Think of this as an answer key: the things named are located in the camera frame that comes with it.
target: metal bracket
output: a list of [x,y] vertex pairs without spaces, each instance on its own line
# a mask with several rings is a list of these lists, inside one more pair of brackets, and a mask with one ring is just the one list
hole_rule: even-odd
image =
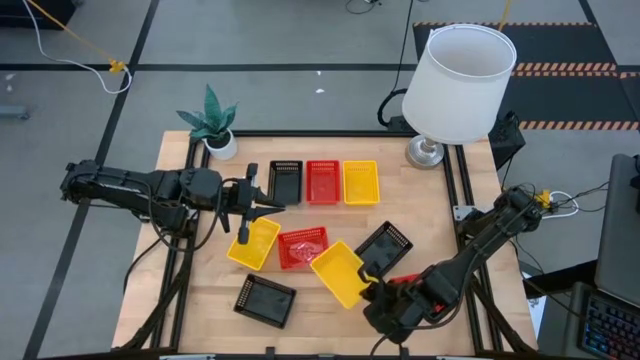
[[475,206],[464,206],[464,205],[455,205],[453,207],[453,216],[455,216],[456,221],[462,221],[467,217],[473,210],[477,210],[478,208]]

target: keyboard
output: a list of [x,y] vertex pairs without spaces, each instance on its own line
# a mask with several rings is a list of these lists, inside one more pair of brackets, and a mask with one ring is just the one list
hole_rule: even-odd
[[578,347],[603,359],[640,359],[640,309],[586,291]]

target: computer monitor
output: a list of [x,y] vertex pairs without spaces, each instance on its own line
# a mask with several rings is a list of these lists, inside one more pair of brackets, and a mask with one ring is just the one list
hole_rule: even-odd
[[637,165],[636,158],[613,157],[594,281],[598,289],[640,306],[640,190],[631,186],[640,175]]

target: yellow cable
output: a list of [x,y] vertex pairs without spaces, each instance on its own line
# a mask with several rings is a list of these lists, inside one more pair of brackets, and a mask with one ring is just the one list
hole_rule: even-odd
[[68,27],[66,27],[63,23],[61,23],[60,21],[58,21],[58,19],[54,18],[51,14],[49,14],[45,9],[43,9],[40,5],[36,4],[35,1],[33,0],[27,0],[27,2],[29,2],[29,4],[31,4],[34,8],[38,9],[38,11],[40,11],[44,16],[46,16],[47,18],[49,18],[49,20],[53,21],[54,23],[56,23],[56,25],[60,26],[62,28],[62,30],[68,32],[71,36],[73,36],[74,38],[76,38],[76,40],[80,41],[81,43],[83,43],[84,45],[92,48],[93,50],[97,51],[98,53],[100,53],[102,56],[104,56],[105,58],[107,58],[109,60],[109,64],[111,64],[111,69],[109,71],[111,72],[119,72],[124,68],[124,62],[120,61],[116,61],[115,57],[109,55],[108,52],[102,50],[101,48],[97,47],[96,45],[92,44],[89,40],[84,39],[82,36],[74,33],[71,29],[69,29]]
[[504,7],[504,12],[502,13],[502,19],[500,19],[500,26],[498,27],[498,31],[500,32],[502,32],[502,28],[504,27],[504,24],[507,22],[507,16],[509,15],[510,9],[511,9],[511,0],[507,0],[507,5]]

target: yellow cable tie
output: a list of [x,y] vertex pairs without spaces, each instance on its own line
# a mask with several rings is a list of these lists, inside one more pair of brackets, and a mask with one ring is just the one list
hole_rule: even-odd
[[109,64],[111,65],[111,68],[109,69],[109,72],[119,73],[120,71],[124,70],[124,62],[123,61],[116,61],[114,59],[109,59]]
[[536,200],[544,209],[551,208],[551,190],[544,189],[541,194],[536,195]]

